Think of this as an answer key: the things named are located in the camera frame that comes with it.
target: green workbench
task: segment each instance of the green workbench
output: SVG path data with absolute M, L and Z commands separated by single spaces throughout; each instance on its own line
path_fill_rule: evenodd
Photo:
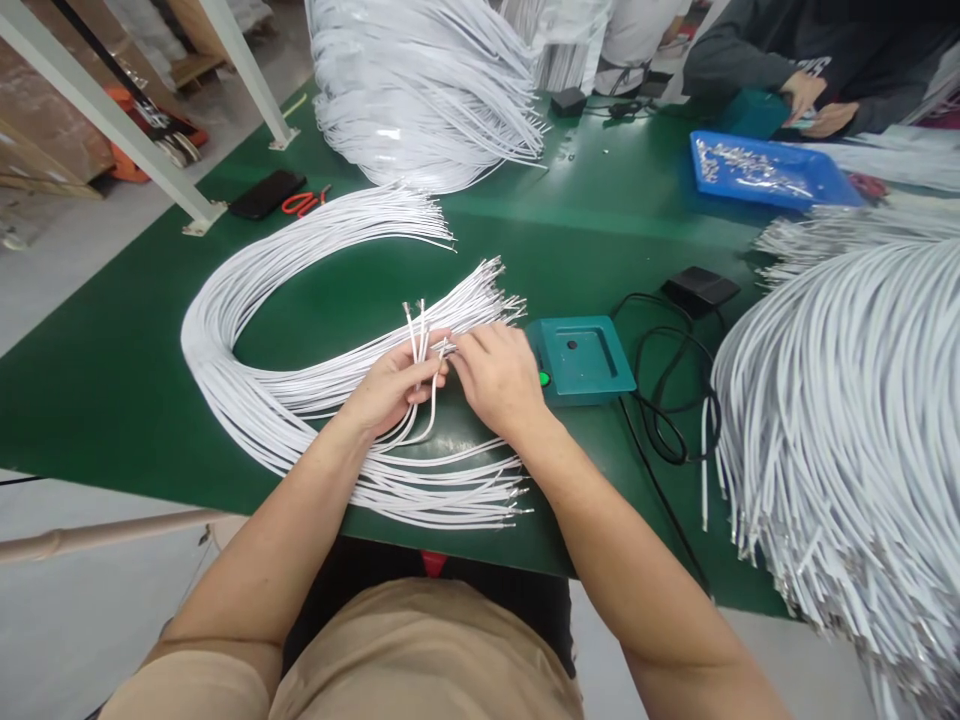
M 199 183 L 229 200 L 276 168 L 304 173 L 332 197 L 369 186 L 315 129 L 310 103 L 290 117 L 302 133 L 283 153 L 261 127 Z M 612 124 L 559 121 L 547 136 L 549 171 L 508 165 L 474 188 L 442 198 L 457 254 L 412 240 L 351 248 L 301 273 L 264 305 L 236 348 L 245 363 L 293 369 L 340 354 L 402 323 L 400 303 L 432 303 L 482 258 L 500 255 L 500 286 L 528 299 L 532 318 L 610 312 L 628 292 L 655 292 L 690 265 L 738 282 L 724 312 L 733 322 L 759 295 L 750 241 L 773 217 L 763 208 L 699 196 L 688 149 L 690 121 L 657 116 Z M 191 505 L 252 513 L 278 478 L 249 458 L 207 409 L 180 351 L 180 325 L 206 278 L 239 248 L 289 223 L 225 215 L 203 238 L 181 234 L 171 208 L 49 318 L 0 358 L 0 467 Z M 638 304 L 617 325 L 628 353 L 668 313 Z M 699 323 L 716 347 L 718 326 Z M 657 358 L 666 363 L 672 348 Z M 691 388 L 696 370 L 685 370 Z M 641 387 L 649 379 L 640 378 Z M 684 388 L 674 388 L 682 396 Z M 600 470 L 690 567 L 628 434 L 619 405 L 558 412 Z M 456 383 L 442 393 L 438 429 L 418 452 L 489 437 Z M 681 421 L 699 438 L 699 411 Z M 736 557 L 729 509 L 711 483 L 711 524 L 700 529 L 700 470 L 654 458 L 670 503 L 717 601 L 783 614 L 772 580 Z M 350 535 L 541 572 L 572 575 L 556 522 L 539 492 L 535 512 L 499 531 L 436 532 L 351 508 Z

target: person's lap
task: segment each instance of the person's lap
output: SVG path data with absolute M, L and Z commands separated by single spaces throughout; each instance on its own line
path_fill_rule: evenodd
M 287 637 L 284 674 L 350 600 L 367 588 L 405 577 L 426 577 L 419 551 L 338 537 Z M 553 649 L 567 674 L 576 675 L 570 634 L 570 583 L 566 578 L 462 558 L 448 558 L 440 577 L 467 583 L 519 617 Z

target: beige shirt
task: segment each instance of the beige shirt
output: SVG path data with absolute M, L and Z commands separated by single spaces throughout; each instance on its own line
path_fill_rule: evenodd
M 582 720 L 550 647 L 455 581 L 408 578 L 358 595 L 290 669 L 270 704 L 241 660 L 185 650 L 124 683 L 101 720 Z

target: black phone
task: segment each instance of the black phone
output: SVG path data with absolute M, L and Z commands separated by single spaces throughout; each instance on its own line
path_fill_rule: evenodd
M 263 220 L 305 182 L 303 175 L 277 170 L 230 203 L 230 212 L 247 220 Z

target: worker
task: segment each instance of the worker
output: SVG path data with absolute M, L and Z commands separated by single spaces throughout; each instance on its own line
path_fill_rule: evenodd
M 832 22 L 818 17 L 824 7 L 730 0 L 691 48 L 683 92 L 722 100 L 744 88 L 781 93 L 791 110 L 785 127 L 805 121 L 800 133 L 809 138 L 883 132 L 920 104 L 956 28 Z
M 448 334 L 434 332 L 430 342 Z M 787 718 L 700 587 L 544 404 L 525 334 L 495 324 L 454 341 L 449 364 L 467 402 L 519 453 L 546 496 L 649 716 Z M 343 584 L 327 574 L 324 561 L 371 444 L 408 403 L 430 397 L 435 374 L 445 384 L 447 362 L 413 363 L 401 345 L 373 365 L 201 578 L 102 720 L 583 718 L 569 638 L 551 641 L 535 627 L 544 625 L 538 614 L 550 613 L 550 598 L 526 598 L 534 612 L 524 622 L 461 581 L 406 577 L 345 598 Z M 502 596 L 532 587 L 517 580 L 519 571 L 485 567 L 502 572 Z M 354 580 L 376 575 L 363 565 L 337 571 Z M 422 563 L 411 574 L 422 575 Z M 558 595 L 569 636 L 565 593 Z M 325 596 L 342 608 L 329 620 L 318 610 L 325 626 L 283 675 L 284 643 Z
M 650 71 L 658 49 L 680 33 L 691 0 L 615 0 L 594 78 L 599 95 L 627 95 Z

